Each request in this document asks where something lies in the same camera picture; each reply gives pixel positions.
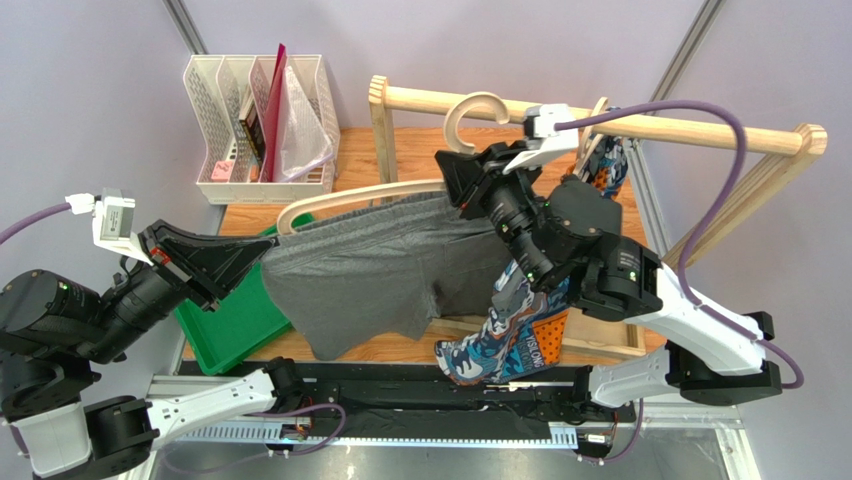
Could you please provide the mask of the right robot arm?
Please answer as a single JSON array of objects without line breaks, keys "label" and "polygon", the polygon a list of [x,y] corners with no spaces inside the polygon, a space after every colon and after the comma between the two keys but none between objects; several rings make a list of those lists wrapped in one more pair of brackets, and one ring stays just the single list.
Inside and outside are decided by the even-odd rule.
[{"label": "right robot arm", "polygon": [[774,336],[763,312],[729,314],[688,296],[659,256],[621,232],[621,206],[566,175],[549,196],[534,193],[540,170],[511,170],[522,141],[478,154],[447,150],[435,159],[450,203],[463,219],[486,219],[511,261],[493,287],[482,328],[435,346],[440,368],[461,385],[502,384],[553,366],[570,309],[606,322],[643,325],[664,346],[637,360],[584,367],[578,408],[617,408],[668,393],[711,406],[779,395],[779,367],[766,357]]}]

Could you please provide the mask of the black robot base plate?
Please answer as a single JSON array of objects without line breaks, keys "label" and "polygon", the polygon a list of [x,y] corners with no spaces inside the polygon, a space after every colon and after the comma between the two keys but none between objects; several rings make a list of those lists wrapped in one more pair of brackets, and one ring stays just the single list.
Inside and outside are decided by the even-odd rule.
[{"label": "black robot base plate", "polygon": [[585,402],[578,370],[557,367],[505,384],[462,386],[434,365],[295,362],[276,357],[226,372],[242,377],[281,367],[293,387],[286,412],[309,406],[312,437],[414,443],[545,441],[552,429],[631,425],[638,407]]}]

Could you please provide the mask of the grey shorts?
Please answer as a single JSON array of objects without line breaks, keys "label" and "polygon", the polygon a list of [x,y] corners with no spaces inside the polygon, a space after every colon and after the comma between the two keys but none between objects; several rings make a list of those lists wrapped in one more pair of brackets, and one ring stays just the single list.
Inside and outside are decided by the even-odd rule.
[{"label": "grey shorts", "polygon": [[435,318],[486,315],[510,260],[488,220],[425,193],[283,235],[261,269],[314,357],[332,361],[384,333],[418,340]]}]

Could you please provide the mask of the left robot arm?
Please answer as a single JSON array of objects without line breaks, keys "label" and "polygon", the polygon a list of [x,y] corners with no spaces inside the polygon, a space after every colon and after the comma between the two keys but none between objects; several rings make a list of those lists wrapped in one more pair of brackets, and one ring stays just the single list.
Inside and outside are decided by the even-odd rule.
[{"label": "left robot arm", "polygon": [[303,384],[277,358],[190,395],[117,396],[85,404],[95,366],[127,349],[178,306],[218,308],[278,245],[274,236],[199,235],[157,221],[129,238],[132,268],[104,293],[34,269],[1,289],[1,411],[37,479],[105,479],[175,439],[240,415],[295,405]]}]

